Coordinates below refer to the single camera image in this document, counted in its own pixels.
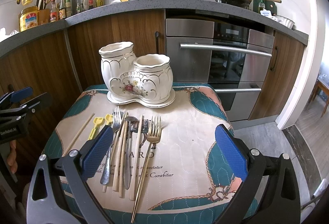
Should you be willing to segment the lone wooden chopstick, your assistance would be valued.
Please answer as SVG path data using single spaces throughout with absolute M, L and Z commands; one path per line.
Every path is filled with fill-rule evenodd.
M 88 117 L 88 119 L 85 121 L 85 123 L 81 126 L 81 128 L 78 130 L 76 135 L 74 135 L 73 140 L 69 143 L 69 145 L 66 147 L 66 149 L 63 151 L 63 156 L 67 155 L 71 147 L 74 145 L 78 137 L 81 135 L 85 127 L 88 125 L 88 123 L 91 121 L 92 117 L 95 115 L 95 113 L 92 113 L 91 116 Z

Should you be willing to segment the silver spoon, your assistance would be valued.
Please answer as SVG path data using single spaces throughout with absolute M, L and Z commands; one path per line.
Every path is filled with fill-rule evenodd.
M 136 131 L 138 127 L 138 119 L 136 117 L 128 116 L 126 118 L 128 121 L 128 131 L 127 131 L 127 139 L 125 146 L 125 162 L 124 162 L 124 187 L 126 190 L 129 189 L 131 184 L 131 160 L 129 155 L 131 154 L 132 148 L 132 133 Z

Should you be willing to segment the silver fork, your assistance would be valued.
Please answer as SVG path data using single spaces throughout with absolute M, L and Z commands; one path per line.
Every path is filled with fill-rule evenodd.
M 122 122 L 122 116 L 120 112 L 119 106 L 116 106 L 115 109 L 113 110 L 113 125 L 112 125 L 112 130 L 113 130 L 113 140 L 108 148 L 107 155 L 106 155 L 106 160 L 105 160 L 105 165 L 103 168 L 103 173 L 100 179 L 100 184 L 104 186 L 104 188 L 107 187 L 107 184 L 109 183 L 110 180 L 110 153 L 111 153 L 111 148 L 113 147 L 114 144 L 114 139 L 116 136 L 117 131 L 119 130 Z

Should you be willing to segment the gold fork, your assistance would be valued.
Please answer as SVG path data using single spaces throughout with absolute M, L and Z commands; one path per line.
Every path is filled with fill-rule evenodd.
M 147 166 L 148 166 L 148 162 L 149 162 L 149 159 L 150 159 L 151 148 L 152 148 L 153 145 L 160 142 L 161 134 L 162 134 L 161 116 L 152 117 L 152 119 L 149 123 L 148 133 L 147 133 L 147 141 L 149 142 L 149 145 L 148 145 L 148 149 L 147 149 L 147 152 L 146 152 L 144 164 L 143 164 L 143 167 L 142 167 L 142 172 L 141 172 L 141 175 L 140 175 L 140 179 L 139 179 L 139 182 L 138 182 L 136 198 L 135 198 L 134 207 L 133 207 L 133 211 L 132 211 L 131 223 L 134 223 L 136 213 L 137 213 L 137 210 L 138 210 L 140 198 L 141 198 L 141 195 L 142 195 L 144 181 L 146 179 Z

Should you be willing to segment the grey countertop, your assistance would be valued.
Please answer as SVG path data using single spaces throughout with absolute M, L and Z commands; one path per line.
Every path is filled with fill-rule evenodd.
M 298 30 L 294 31 L 289 29 L 283 24 L 280 24 L 268 17 L 257 14 L 251 10 L 243 9 L 241 7 L 206 0 L 132 0 L 127 2 L 114 3 L 112 5 L 105 5 L 73 15 L 64 20 L 59 20 L 53 23 L 48 23 L 39 27 L 28 29 L 23 32 L 19 32 L 1 41 L 1 57 L 6 56 L 11 51 L 38 38 L 64 30 L 85 21 L 131 11 L 164 9 L 201 10 L 207 13 L 222 15 L 226 14 L 229 16 L 240 17 L 242 19 L 260 23 L 269 28 L 282 32 L 294 39 L 297 39 L 304 45 L 308 44 L 307 34 Z

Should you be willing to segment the printed horse table cloth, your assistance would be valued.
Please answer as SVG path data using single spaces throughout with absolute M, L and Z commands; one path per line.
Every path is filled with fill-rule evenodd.
M 213 223 L 227 208 L 243 181 L 233 174 L 215 140 L 223 124 L 233 128 L 215 91 L 208 85 L 176 85 L 175 100 L 164 108 L 138 103 L 123 106 L 129 115 L 150 120 L 161 116 L 162 136 L 151 148 L 146 180 L 134 223 Z M 139 148 L 138 171 L 148 142 Z M 87 183 L 106 214 L 115 223 L 131 223 L 130 191 L 107 187 L 103 193 L 99 167 Z

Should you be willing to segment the yellow lidded jar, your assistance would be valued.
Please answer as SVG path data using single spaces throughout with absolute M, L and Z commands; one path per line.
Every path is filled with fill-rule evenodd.
M 22 10 L 20 15 L 20 32 L 38 26 L 37 12 L 36 6 L 30 6 Z

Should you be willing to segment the red cap sauce bottle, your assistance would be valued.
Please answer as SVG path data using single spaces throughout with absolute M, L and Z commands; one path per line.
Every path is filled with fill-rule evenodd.
M 65 3 L 65 0 L 60 0 L 59 18 L 61 20 L 66 18 L 66 3 Z

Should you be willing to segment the stainless steel oven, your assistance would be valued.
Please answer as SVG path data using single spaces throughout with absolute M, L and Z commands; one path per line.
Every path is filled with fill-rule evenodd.
M 272 35 L 233 24 L 166 20 L 166 54 L 177 83 L 207 83 L 231 121 L 247 120 L 272 57 Z

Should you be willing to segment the white ceramic double utensil holder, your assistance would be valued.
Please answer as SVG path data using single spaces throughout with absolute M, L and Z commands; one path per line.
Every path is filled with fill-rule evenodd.
M 170 58 L 163 54 L 137 57 L 132 42 L 108 44 L 99 49 L 101 73 L 113 104 L 139 103 L 148 108 L 172 104 L 173 72 Z

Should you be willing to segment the oil bottle yellow cap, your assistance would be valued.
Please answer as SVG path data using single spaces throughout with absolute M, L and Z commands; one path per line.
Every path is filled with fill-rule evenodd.
M 76 0 L 76 13 L 82 13 L 84 10 L 83 0 Z

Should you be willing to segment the wooden cabinet door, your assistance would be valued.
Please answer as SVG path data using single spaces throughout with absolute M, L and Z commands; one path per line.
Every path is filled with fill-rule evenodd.
M 99 49 L 117 42 L 132 42 L 137 57 L 165 53 L 165 11 L 140 10 L 102 16 L 67 30 L 82 89 L 102 84 Z

